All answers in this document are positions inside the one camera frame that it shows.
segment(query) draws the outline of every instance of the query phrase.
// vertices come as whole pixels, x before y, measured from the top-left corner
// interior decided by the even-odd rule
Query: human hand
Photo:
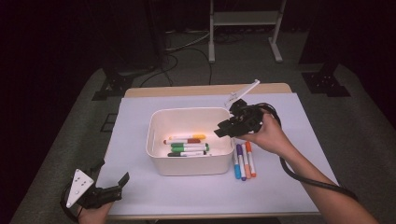
[[[263,110],[262,112],[262,127],[260,130],[256,133],[237,136],[237,138],[252,142],[280,157],[285,157],[295,147],[282,131],[276,119],[267,111]]]
[[[78,216],[80,224],[105,224],[108,211],[110,211],[113,203],[105,203],[100,208],[85,209],[80,207],[81,211]]]

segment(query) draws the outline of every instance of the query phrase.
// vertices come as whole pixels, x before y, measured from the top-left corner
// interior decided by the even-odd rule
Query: white plastic bin
[[[160,175],[216,175],[230,168],[234,141],[217,137],[218,123],[229,119],[228,110],[220,107],[165,109],[155,112],[148,128],[146,151]],[[171,135],[203,133],[209,144],[206,156],[168,157],[170,145],[163,140]]]

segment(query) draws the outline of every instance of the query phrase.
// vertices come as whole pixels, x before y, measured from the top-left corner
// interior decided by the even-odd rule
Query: gray carpet
[[[350,97],[330,98],[311,94],[302,72],[318,71],[320,65],[299,65],[307,33],[280,33],[279,50],[283,63],[275,63],[266,38],[269,34],[245,35],[231,45],[216,45],[211,84],[285,82],[297,92],[335,176],[353,190],[361,203],[380,221],[396,220],[396,132],[364,91],[359,79],[339,65],[335,76],[350,92]],[[196,35],[170,35],[168,44],[188,43]],[[207,54],[207,45],[193,46]],[[177,67],[167,72],[174,86],[208,85],[209,65],[202,53],[182,50],[173,53]],[[164,69],[175,64],[168,58]],[[138,87],[150,75],[135,79]],[[106,153],[111,133],[100,132],[106,116],[117,113],[120,97],[92,101],[105,81],[100,69],[92,74],[77,98],[64,126],[54,141],[12,223],[71,223],[64,215],[60,196],[76,168],[90,168]],[[143,87],[169,86],[158,75]],[[282,224],[325,223],[321,216],[279,217]],[[145,223],[143,220],[108,223]]]

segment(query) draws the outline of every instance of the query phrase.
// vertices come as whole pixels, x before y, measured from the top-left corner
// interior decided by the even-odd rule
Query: human arm
[[[108,211],[110,211],[113,203],[105,203],[100,208],[85,209],[79,208],[81,211],[78,216],[79,224],[105,224]]]
[[[295,174],[323,183],[334,183],[313,165],[292,144],[272,115],[264,113],[263,125],[257,133],[238,138],[283,158]],[[311,200],[328,223],[377,223],[373,216],[358,202],[345,194],[302,183]]]

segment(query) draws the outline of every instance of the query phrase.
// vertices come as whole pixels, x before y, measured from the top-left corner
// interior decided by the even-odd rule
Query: purple marker
[[[240,144],[236,144],[236,154],[238,155],[239,164],[244,164],[242,146]],[[241,179],[246,181],[247,175],[245,174],[245,167],[243,165],[239,165],[239,167],[241,168]]]

